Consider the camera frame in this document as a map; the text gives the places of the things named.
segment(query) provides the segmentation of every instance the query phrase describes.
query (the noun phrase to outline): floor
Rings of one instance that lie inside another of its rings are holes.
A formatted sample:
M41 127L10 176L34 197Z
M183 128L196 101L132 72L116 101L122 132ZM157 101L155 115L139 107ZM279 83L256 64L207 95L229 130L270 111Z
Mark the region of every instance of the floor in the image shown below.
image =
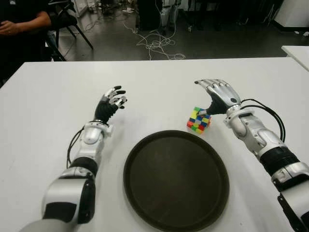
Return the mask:
M94 50L90 49L81 35L77 34L75 40L64 29L60 34L60 51L68 61L150 59L145 46L136 46L141 37L124 26L135 26L135 13L128 14L118 10L113 16L102 17L100 14L87 12L79 21ZM203 31L193 29L190 33L188 24L181 15L176 28L172 37L176 44L165 46L164 49L168 54L184 54L186 59L284 57L286 54L281 50L282 45L309 45L309 37L294 32L281 32L272 24L240 26L231 22L223 23L222 30L216 31L211 15L206 18ZM149 32L139 33L145 36ZM158 39L158 36L149 37L149 40L152 39ZM167 56L154 52L151 52L151 57L155 60L168 59Z

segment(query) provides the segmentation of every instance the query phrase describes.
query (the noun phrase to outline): black cable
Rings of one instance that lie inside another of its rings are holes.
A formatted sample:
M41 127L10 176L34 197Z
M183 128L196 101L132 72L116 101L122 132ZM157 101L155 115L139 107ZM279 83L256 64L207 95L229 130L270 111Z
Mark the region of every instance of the black cable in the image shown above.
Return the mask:
M255 99L244 99L241 101L241 103L245 102L245 101L253 101L253 102L256 102L258 104L260 104L261 106L265 107L266 109L268 109L270 111L270 114L273 115L273 117L277 118L280 123L279 123L279 127L281 126L282 127L282 141L284 142L285 141L285 126L284 126L284 123L282 121L282 119L280 118L280 116L275 112L273 111L271 108L265 106L264 104L262 104L261 102L255 100Z
M281 126L280 121L278 120L277 117L275 117L267 108L262 107L262 106L259 106L259 105L246 105L246 106L241 107L241 109L244 109L244 108L247 108L247 107L256 107L256 108L260 108L260 109L263 109L263 110L267 111L268 113L270 113L270 114L276 119L276 121L277 121L278 124L279 124L279 128L280 128L280 139L283 140L282 126Z
M71 164L71 159L70 159L70 152L72 147L74 146L74 144L76 143L76 141L78 140L78 138L80 137L82 131L84 130L84 128L81 128L72 138L69 148L68 148L68 152L67 152L67 168L69 167L69 164Z

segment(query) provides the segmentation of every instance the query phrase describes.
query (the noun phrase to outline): rubik's cube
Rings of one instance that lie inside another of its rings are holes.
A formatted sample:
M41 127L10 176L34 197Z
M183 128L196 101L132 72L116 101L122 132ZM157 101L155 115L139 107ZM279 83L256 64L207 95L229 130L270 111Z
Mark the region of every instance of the rubik's cube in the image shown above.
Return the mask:
M203 133L204 129L209 127L211 123L210 115L197 116L198 112L201 110L203 109L195 107L194 111L191 113L189 121L187 122L187 126L199 134Z

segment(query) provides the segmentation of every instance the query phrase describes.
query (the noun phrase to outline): equipment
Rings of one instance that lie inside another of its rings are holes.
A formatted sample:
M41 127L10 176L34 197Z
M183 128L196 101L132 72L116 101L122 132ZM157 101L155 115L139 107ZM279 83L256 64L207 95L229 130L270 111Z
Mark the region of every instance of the equipment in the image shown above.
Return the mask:
M111 88L101 98L93 121L76 133L68 149L70 166L48 188L42 204L43 219L23 228L22 232L67 232L77 224L88 223L95 212L95 176L97 174L104 138L110 136L112 126L107 124L111 116L123 109L126 97L121 86ZM80 139L80 149L73 162L70 150Z
M224 123L264 166L280 192L278 201L297 232L309 230L309 167L302 163L279 139L254 116L254 111L241 107L235 90L222 80L195 81L210 94L210 107L200 115L226 114Z

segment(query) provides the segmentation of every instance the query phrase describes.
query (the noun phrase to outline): black chair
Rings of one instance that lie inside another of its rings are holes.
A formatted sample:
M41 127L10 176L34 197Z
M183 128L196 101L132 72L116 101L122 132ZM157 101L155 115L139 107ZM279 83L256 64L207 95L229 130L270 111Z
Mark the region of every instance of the black chair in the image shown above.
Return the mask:
M59 30L62 28L68 29L71 35L76 38L73 31L69 28L70 26L74 26L81 34L81 36L85 39L87 44L91 47L91 49L93 49L90 41L86 38L82 30L78 27L77 19L74 16L70 15L68 10L72 10L75 12L74 3L71 2L71 0L51 0L48 3L48 14L52 22L49 30L56 31L56 44L50 39L46 39L46 42L48 46L51 47L63 61L65 61L65 59L58 50Z

